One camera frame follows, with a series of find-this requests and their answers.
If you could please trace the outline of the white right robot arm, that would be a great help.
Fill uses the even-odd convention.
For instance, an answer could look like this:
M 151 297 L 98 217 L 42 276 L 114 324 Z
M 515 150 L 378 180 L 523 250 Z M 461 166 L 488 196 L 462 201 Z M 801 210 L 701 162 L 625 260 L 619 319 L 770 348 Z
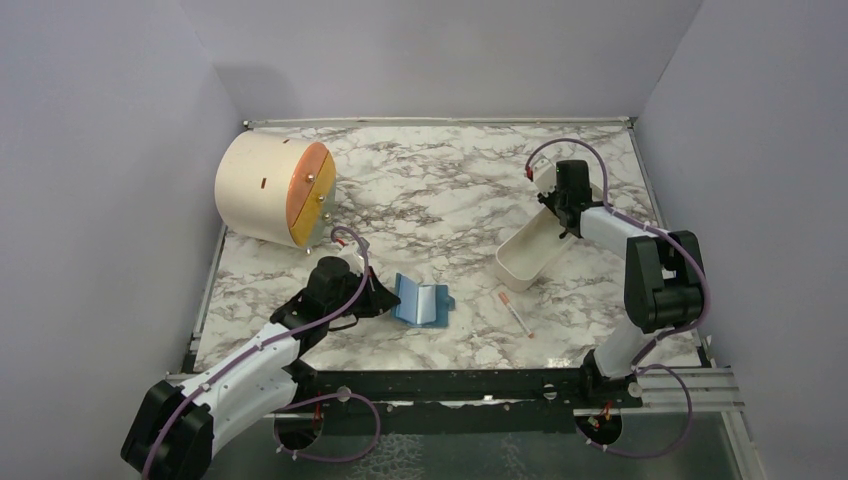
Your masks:
M 637 365 L 665 335 L 704 312 L 698 240 L 689 231 L 669 232 L 638 222 L 610 205 L 605 195 L 595 195 L 584 160 L 528 166 L 525 173 L 564 235 L 593 242 L 625 262 L 626 317 L 586 354 L 576 383 L 579 398 L 600 407 L 627 390 Z

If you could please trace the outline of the blue card holder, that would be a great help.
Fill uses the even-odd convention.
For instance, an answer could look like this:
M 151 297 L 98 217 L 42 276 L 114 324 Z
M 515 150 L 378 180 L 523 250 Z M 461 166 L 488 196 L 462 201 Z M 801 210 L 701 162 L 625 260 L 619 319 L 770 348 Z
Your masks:
M 391 317 L 411 328 L 447 328 L 456 308 L 447 285 L 420 284 L 401 273 L 395 276 L 395 295 L 400 303 L 390 310 Z

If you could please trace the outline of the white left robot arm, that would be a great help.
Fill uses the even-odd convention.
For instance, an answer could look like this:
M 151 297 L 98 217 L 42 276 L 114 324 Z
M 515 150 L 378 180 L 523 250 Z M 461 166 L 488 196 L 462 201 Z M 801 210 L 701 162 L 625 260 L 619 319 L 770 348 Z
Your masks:
M 264 415 L 313 401 L 317 372 L 303 355 L 338 317 L 373 318 L 400 304 L 373 268 L 321 258 L 307 284 L 219 364 L 145 394 L 120 450 L 145 479 L 199 479 L 213 457 Z

